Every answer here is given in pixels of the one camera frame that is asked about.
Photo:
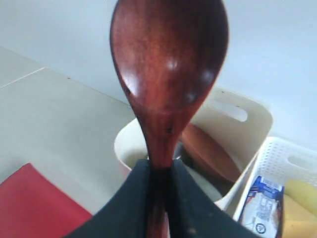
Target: white plastic container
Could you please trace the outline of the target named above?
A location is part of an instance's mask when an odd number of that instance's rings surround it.
[[[258,176],[285,185],[290,179],[308,182],[317,187],[317,151],[312,151],[278,137],[268,137],[242,193],[233,219],[238,221],[250,187]]]
[[[214,138],[242,172],[230,191],[215,202],[225,210],[272,127],[272,116],[264,106],[249,98],[213,88],[192,123]],[[114,141],[114,152],[125,178],[136,161],[146,157],[146,143],[136,119],[119,132]]]

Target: wooden spoon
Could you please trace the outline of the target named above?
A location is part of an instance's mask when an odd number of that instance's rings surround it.
[[[148,237],[161,237],[165,222],[159,174],[170,168],[181,132],[211,90],[227,44],[221,0],[119,0],[115,7],[111,54],[155,172]]]
[[[211,177],[236,182],[241,172],[231,157],[211,136],[188,124],[180,140],[199,167]]]

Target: container handle hole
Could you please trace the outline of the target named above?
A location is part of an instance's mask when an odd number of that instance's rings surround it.
[[[208,101],[208,106],[212,109],[215,109],[219,113],[222,113],[240,122],[245,122],[248,119],[248,113],[244,109],[240,108],[239,105],[223,103],[218,100],[211,99]]]
[[[307,170],[307,171],[316,171],[316,167],[317,165],[312,163],[312,162],[309,162],[307,160],[304,160],[304,159],[301,159],[299,157],[295,157],[295,156],[290,156],[287,158],[287,161],[289,163],[291,163],[292,165],[295,165],[299,168],[302,168],[304,170]]]

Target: red mat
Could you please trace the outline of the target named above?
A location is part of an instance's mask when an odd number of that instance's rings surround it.
[[[31,164],[0,184],[0,238],[61,238],[91,217]]]

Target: spoon bowl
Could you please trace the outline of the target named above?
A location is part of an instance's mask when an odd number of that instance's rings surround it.
[[[228,44],[221,0],[119,0],[110,46],[151,166],[169,168],[177,140],[208,95]]]

